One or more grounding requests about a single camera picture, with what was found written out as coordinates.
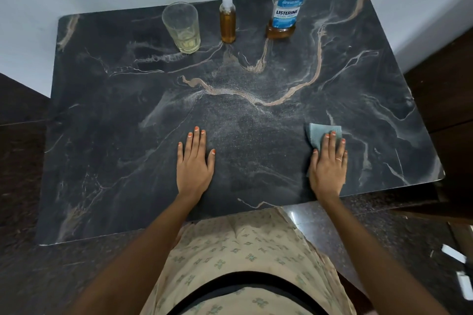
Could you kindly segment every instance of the amber liquid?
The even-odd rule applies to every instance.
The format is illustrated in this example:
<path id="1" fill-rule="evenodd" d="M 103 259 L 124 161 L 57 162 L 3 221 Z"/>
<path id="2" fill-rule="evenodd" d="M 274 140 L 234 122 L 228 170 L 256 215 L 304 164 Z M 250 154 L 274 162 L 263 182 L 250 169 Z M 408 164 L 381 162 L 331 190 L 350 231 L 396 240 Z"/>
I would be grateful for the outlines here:
<path id="1" fill-rule="evenodd" d="M 294 23 L 293 26 L 290 28 L 275 28 L 272 25 L 272 18 L 269 20 L 268 25 L 266 26 L 266 37 L 268 39 L 283 39 L 285 37 L 290 37 L 293 33 L 294 30 L 296 30 L 296 24 Z"/>
<path id="2" fill-rule="evenodd" d="M 232 10 L 228 12 L 220 12 L 220 33 L 222 41 L 231 44 L 235 41 L 237 26 L 237 14 Z"/>

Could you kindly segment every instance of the hand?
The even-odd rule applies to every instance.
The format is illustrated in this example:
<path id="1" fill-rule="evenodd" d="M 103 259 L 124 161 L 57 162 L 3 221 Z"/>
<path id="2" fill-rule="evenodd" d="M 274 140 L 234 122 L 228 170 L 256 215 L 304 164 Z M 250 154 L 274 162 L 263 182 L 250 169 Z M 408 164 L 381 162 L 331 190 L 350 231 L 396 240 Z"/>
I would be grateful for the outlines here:
<path id="1" fill-rule="evenodd" d="M 186 150 L 183 153 L 182 142 L 177 145 L 177 189 L 179 199 L 186 199 L 196 205 L 202 194 L 209 187 L 215 165 L 215 149 L 210 151 L 205 163 L 206 133 L 194 128 L 189 132 Z"/>
<path id="2" fill-rule="evenodd" d="M 347 174 L 348 152 L 345 150 L 345 139 L 341 139 L 338 150 L 335 150 L 335 132 L 325 134 L 322 140 L 322 151 L 315 149 L 310 160 L 310 187 L 322 206 L 340 197 Z"/>

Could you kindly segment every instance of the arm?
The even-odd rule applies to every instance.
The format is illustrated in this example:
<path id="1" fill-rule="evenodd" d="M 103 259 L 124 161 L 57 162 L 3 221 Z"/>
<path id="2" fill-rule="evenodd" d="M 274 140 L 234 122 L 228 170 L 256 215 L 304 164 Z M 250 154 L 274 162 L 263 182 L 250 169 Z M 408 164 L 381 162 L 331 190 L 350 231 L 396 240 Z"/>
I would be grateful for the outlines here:
<path id="1" fill-rule="evenodd" d="M 345 139 L 335 150 L 335 134 L 326 134 L 320 158 L 317 150 L 314 150 L 309 179 L 320 204 L 334 223 L 376 311 L 381 315 L 448 314 L 340 201 L 347 162 Z"/>
<path id="2" fill-rule="evenodd" d="M 205 163 L 206 133 L 189 133 L 177 146 L 177 189 L 163 211 L 73 303 L 70 314 L 139 314 L 163 270 L 181 225 L 210 184 L 215 150 Z"/>

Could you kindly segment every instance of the bottle label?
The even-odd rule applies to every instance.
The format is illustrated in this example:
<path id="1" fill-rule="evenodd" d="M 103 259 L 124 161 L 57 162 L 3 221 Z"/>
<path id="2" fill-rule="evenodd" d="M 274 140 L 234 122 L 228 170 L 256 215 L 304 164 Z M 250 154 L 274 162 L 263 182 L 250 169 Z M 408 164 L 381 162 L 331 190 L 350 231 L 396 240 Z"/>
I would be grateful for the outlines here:
<path id="1" fill-rule="evenodd" d="M 272 16 L 272 25 L 275 28 L 290 28 L 296 23 L 297 14 L 304 0 L 278 0 Z"/>

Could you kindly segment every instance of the person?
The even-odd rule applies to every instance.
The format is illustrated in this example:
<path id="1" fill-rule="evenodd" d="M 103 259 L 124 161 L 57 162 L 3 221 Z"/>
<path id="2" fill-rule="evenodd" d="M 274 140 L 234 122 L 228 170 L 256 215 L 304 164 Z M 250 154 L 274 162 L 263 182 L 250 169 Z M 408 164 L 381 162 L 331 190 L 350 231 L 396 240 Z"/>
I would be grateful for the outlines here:
<path id="1" fill-rule="evenodd" d="M 447 314 L 340 201 L 345 139 L 326 134 L 310 186 L 379 314 Z M 179 194 L 73 302 L 69 314 L 354 314 L 332 263 L 282 208 L 182 227 L 212 180 L 215 149 L 195 127 L 177 147 Z"/>

